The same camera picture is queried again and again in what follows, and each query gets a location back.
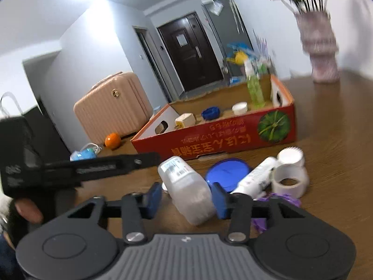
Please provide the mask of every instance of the watermelon image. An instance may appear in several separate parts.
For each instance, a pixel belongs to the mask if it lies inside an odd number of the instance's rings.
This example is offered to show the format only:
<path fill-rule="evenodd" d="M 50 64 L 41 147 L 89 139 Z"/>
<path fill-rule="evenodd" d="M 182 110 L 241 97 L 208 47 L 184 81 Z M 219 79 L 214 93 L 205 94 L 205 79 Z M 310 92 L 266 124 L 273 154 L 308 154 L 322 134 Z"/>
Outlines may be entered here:
<path fill-rule="evenodd" d="M 280 142 L 290 132 L 290 120 L 286 113 L 273 111 L 260 118 L 258 124 L 259 137 L 267 142 Z"/>

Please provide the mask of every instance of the red cardboard box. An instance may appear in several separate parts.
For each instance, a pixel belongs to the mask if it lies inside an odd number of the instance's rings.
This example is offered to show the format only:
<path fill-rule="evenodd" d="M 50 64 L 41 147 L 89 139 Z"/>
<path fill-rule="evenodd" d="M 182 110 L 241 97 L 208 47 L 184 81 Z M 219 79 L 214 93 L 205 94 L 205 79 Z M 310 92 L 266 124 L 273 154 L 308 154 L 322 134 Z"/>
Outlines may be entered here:
<path fill-rule="evenodd" d="M 158 152 L 162 159 L 180 156 L 185 160 L 219 152 L 242 150 L 294 142 L 296 139 L 294 99 L 275 76 L 260 80 L 266 105 L 235 116 L 232 106 L 251 104 L 245 83 L 217 89 L 199 97 L 166 105 L 131 140 L 139 153 Z M 208 107 L 218 106 L 221 117 L 213 121 L 201 118 Z M 175 119 L 183 113 L 196 115 L 197 124 L 175 128 Z"/>

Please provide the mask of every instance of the dark brown door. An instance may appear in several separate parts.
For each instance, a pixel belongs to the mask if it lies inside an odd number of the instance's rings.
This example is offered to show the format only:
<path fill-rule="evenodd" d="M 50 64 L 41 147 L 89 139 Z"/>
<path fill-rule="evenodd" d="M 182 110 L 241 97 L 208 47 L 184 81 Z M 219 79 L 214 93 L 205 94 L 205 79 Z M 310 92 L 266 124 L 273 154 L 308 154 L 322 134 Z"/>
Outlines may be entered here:
<path fill-rule="evenodd" d="M 196 13 L 158 29 L 185 91 L 223 79 L 219 63 Z"/>

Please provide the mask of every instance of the white tape roll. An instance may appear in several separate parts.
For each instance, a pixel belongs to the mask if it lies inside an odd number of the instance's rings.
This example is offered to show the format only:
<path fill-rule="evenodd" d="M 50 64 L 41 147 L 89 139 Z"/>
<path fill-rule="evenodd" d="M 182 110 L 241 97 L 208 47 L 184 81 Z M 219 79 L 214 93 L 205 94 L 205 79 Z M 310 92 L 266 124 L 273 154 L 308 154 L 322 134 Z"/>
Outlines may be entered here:
<path fill-rule="evenodd" d="M 295 185 L 286 186 L 280 182 L 284 179 L 295 179 Z M 304 167 L 283 164 L 277 167 L 272 173 L 272 192 L 278 195 L 290 195 L 294 199 L 299 199 L 305 193 L 310 179 Z"/>

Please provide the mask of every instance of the white plastic bottle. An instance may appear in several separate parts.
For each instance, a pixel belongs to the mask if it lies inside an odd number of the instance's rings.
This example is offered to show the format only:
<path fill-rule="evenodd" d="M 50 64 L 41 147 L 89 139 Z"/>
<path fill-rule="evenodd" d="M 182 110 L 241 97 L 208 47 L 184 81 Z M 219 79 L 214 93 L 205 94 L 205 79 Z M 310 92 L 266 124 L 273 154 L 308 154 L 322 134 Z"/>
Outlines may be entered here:
<path fill-rule="evenodd" d="M 276 158 L 268 157 L 243 178 L 231 194 L 246 194 L 253 199 L 260 197 L 262 191 L 271 183 L 271 171 L 280 164 Z"/>
<path fill-rule="evenodd" d="M 215 215 L 207 182 L 182 158 L 174 156 L 162 162 L 158 173 L 172 202 L 190 224 L 199 225 Z"/>

